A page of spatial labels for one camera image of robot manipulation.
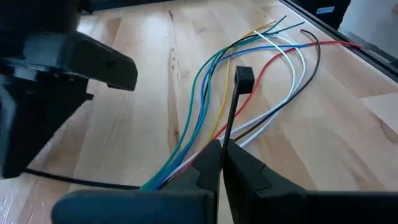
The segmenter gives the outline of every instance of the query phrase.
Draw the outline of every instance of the light wood tabletop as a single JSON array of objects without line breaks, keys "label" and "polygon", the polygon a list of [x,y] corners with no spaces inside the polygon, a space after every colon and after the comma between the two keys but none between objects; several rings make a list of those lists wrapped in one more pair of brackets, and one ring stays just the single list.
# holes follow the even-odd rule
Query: light wood tabletop
[{"label": "light wood tabletop", "polygon": [[[136,89],[115,90],[90,81],[93,101],[76,111],[29,167],[87,180],[143,184],[178,141],[193,77],[201,65],[245,33],[284,15],[279,28],[305,21],[277,0],[170,1],[83,17],[80,32],[135,61]],[[331,40],[309,22],[282,36],[309,42],[300,28]],[[252,46],[264,44],[259,40]],[[310,47],[302,52],[309,74],[317,51]],[[235,66],[250,66],[257,76],[276,53],[263,50],[234,59],[228,98]],[[298,55],[290,55],[301,73]],[[220,108],[225,70],[223,63],[214,74],[209,113],[188,155],[207,142]],[[276,105],[287,94],[290,80],[287,64],[282,59],[273,63],[235,125]],[[199,96],[198,90],[187,136],[198,116]],[[397,100],[398,86],[384,74],[340,45],[323,46],[315,79],[245,149],[306,189],[398,190]],[[86,188],[28,174],[1,180],[0,223],[50,223],[51,208],[60,197]],[[232,223],[223,184],[219,223]]]}]

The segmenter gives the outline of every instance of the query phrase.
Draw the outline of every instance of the red wire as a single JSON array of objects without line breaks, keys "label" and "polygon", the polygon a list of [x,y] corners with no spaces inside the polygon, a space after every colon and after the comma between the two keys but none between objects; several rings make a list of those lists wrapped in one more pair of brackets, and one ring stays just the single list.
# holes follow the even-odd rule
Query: red wire
[{"label": "red wire", "polygon": [[[310,46],[314,46],[316,44],[316,42],[310,43]],[[335,40],[331,40],[331,41],[321,41],[320,44],[325,45],[325,44],[346,44],[346,45],[350,45],[352,47],[357,47],[357,48],[361,48],[360,45],[358,44],[354,44],[354,43],[350,43],[350,42],[345,42],[345,41],[335,41]],[[285,50],[285,53],[289,53],[291,51],[295,50],[294,48],[291,49],[287,49]],[[264,72],[266,71],[266,69],[269,67],[269,65],[274,62],[275,60],[277,60],[278,58],[280,58],[282,56],[282,53],[279,53],[277,55],[275,55],[272,59],[270,59],[261,69],[259,77],[257,78],[255,84],[254,84],[254,88],[253,91],[250,93],[250,95],[246,98],[246,100],[243,102],[243,104],[241,105],[241,107],[235,112],[235,118],[242,112],[242,110],[246,107],[246,105],[249,103],[250,99],[252,98],[252,96],[254,95],[254,93],[256,92],[259,84],[260,84],[260,79],[263,76]],[[220,136],[220,134],[226,129],[226,124],[224,124],[224,126],[217,131],[217,133],[213,136],[213,139],[218,138],[218,136]]]}]

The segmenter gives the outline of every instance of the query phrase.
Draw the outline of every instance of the black object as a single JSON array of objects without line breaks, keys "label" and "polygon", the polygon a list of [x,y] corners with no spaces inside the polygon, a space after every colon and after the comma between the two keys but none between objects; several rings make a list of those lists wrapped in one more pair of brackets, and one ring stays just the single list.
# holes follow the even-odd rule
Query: black object
[{"label": "black object", "polygon": [[170,0],[91,0],[94,11],[103,9],[112,9],[116,7],[135,6],[140,4],[149,4],[155,2],[164,2]]},{"label": "black object", "polygon": [[[279,0],[279,1],[284,3],[293,11],[300,14],[302,17],[306,18],[306,20],[310,21],[313,25],[315,25],[317,28],[328,34],[333,39],[351,42],[349,38],[347,38],[345,35],[343,35],[341,32],[338,32],[338,30],[335,29],[337,24],[341,23],[341,13],[343,13],[343,11],[345,10],[347,2],[349,0],[344,0],[344,1]],[[324,14],[314,13],[315,8],[317,8],[318,10],[319,8],[328,8],[330,6],[337,7],[337,12],[331,15],[328,15],[328,13]],[[361,49],[349,48],[349,49],[352,52],[354,52],[356,55],[360,56],[367,63],[371,64],[373,67],[380,70],[382,73],[386,74],[389,78],[393,79],[395,82],[398,82],[398,68],[395,67],[392,63],[380,60],[379,59],[380,57],[374,56],[374,54],[370,50],[366,50],[363,48]]]},{"label": "black object", "polygon": [[17,177],[54,132],[93,95],[88,79],[132,91],[127,56],[76,31],[86,1],[0,3],[0,174]]}]

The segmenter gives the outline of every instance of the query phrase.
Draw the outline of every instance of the white wire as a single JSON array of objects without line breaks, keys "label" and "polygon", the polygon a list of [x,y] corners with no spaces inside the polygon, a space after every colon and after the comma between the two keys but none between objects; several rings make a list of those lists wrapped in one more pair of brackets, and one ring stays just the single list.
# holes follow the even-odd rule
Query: white wire
[{"label": "white wire", "polygon": [[[292,45],[295,44],[295,43],[293,43],[293,42],[291,42],[291,41],[289,41],[289,40],[287,40],[287,39],[285,39],[285,38],[283,38],[283,37],[277,37],[277,38],[279,38],[279,39],[281,39],[281,40],[284,40],[284,41],[288,42],[289,44],[292,44]],[[305,64],[305,59],[304,59],[303,54],[301,53],[301,51],[300,51],[299,48],[295,48],[295,49],[296,49],[296,51],[298,52],[298,55],[300,56],[301,63],[302,63],[302,65],[303,65],[303,72],[302,72],[302,74],[301,74],[300,79],[298,80],[297,84],[296,84],[295,87],[294,87],[294,92],[296,92],[297,89],[299,88],[299,86],[301,85],[301,83],[302,83],[302,81],[303,81],[303,79],[304,79],[304,76],[305,76],[305,72],[307,71],[307,66],[306,66],[306,64]],[[268,127],[272,124],[272,122],[276,119],[276,117],[278,116],[278,114],[279,114],[279,112],[278,112],[278,113],[275,113],[273,116],[271,116],[271,117],[269,118],[269,120],[267,121],[267,123],[266,123],[263,127],[261,127],[258,131],[256,131],[252,136],[250,136],[248,139],[246,139],[246,140],[245,140],[242,144],[240,144],[239,146],[240,146],[240,147],[244,147],[244,146],[246,146],[247,144],[249,144],[251,141],[253,141],[253,139],[255,139],[256,137],[258,137],[258,135],[260,135],[266,128],[268,128]]]},{"label": "white wire", "polygon": [[178,171],[180,171],[182,168],[184,168],[188,163],[190,163],[194,158],[196,158],[197,154],[199,152],[195,153],[193,156],[189,157],[185,162],[181,163],[177,168],[173,170],[173,172],[167,176],[166,179],[163,180],[161,184],[163,184],[165,181],[169,180],[174,174],[176,174]]},{"label": "white wire", "polygon": [[[287,62],[289,63],[290,68],[292,69],[292,84],[290,86],[290,90],[289,93],[287,94],[286,98],[284,98],[280,103],[278,103],[277,105],[275,105],[273,108],[271,108],[269,111],[265,112],[264,114],[258,116],[257,118],[252,119],[251,121],[241,125],[240,127],[237,127],[235,129],[233,129],[231,131],[231,135],[237,133],[238,131],[252,125],[253,123],[261,120],[262,118],[268,116],[269,114],[271,114],[274,110],[276,110],[277,107],[279,107],[281,104],[285,103],[290,96],[292,95],[293,91],[294,91],[294,86],[295,86],[295,77],[296,77],[296,72],[293,66],[292,61],[290,60],[289,56],[287,56],[287,54],[280,48],[278,47],[278,45],[276,45],[275,43],[273,43],[273,41],[269,40],[267,37],[264,37],[264,35],[260,34],[257,31],[254,31],[257,35],[259,35],[261,38],[263,38],[264,40],[268,41],[268,43],[270,43],[271,45],[273,45],[277,50],[279,50],[282,55],[287,59]],[[224,139],[224,136],[220,137],[219,140],[222,141]]]}]

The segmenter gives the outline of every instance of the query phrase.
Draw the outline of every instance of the black plastic part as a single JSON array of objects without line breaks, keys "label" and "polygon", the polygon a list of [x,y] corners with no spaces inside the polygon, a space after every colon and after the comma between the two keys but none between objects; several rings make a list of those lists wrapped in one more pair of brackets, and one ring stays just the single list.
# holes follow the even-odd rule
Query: black plastic part
[{"label": "black plastic part", "polygon": [[115,190],[137,190],[137,189],[139,189],[138,186],[133,186],[133,185],[111,184],[111,183],[104,183],[104,182],[97,182],[97,181],[90,181],[90,180],[82,180],[82,179],[64,177],[64,176],[55,175],[55,174],[49,174],[46,172],[32,170],[29,168],[26,168],[24,172],[26,174],[32,174],[32,175],[36,175],[39,177],[48,178],[51,180],[57,180],[57,181],[71,183],[71,184],[80,184],[80,185],[85,185],[85,186],[90,186],[90,187],[102,187],[102,188],[115,189]]},{"label": "black plastic part", "polygon": [[221,156],[222,156],[221,165],[223,165],[224,163],[226,147],[228,145],[228,142],[230,141],[229,137],[231,137],[231,130],[232,130],[232,125],[234,123],[236,108],[238,107],[239,96],[240,94],[251,93],[253,91],[254,87],[253,69],[251,67],[237,66],[234,80],[235,80],[235,86],[232,95],[232,102],[231,102],[231,107],[229,109],[228,121],[226,123],[223,148],[221,149]]},{"label": "black plastic part", "polygon": [[25,39],[34,32],[67,33],[79,19],[76,0],[2,0],[0,3],[0,58],[21,58]]},{"label": "black plastic part", "polygon": [[237,94],[246,94],[253,91],[254,72],[252,67],[237,66],[235,71]]},{"label": "black plastic part", "polygon": [[123,90],[134,90],[137,83],[131,58],[79,32],[32,34],[25,42],[24,57],[9,63],[95,79]]},{"label": "black plastic part", "polygon": [[223,173],[235,224],[389,223],[398,218],[398,193],[307,192],[233,142]]},{"label": "black plastic part", "polygon": [[221,144],[212,141],[177,178],[158,191],[84,190],[52,210],[53,224],[217,223]]},{"label": "black plastic part", "polygon": [[92,0],[93,10],[112,9],[171,0]]},{"label": "black plastic part", "polygon": [[32,81],[13,76],[0,79],[0,173],[17,177],[56,130],[92,95],[88,80],[37,73]]},{"label": "black plastic part", "polygon": [[17,177],[83,104],[88,79],[134,90],[133,60],[79,32],[34,33],[0,57],[0,174]]}]

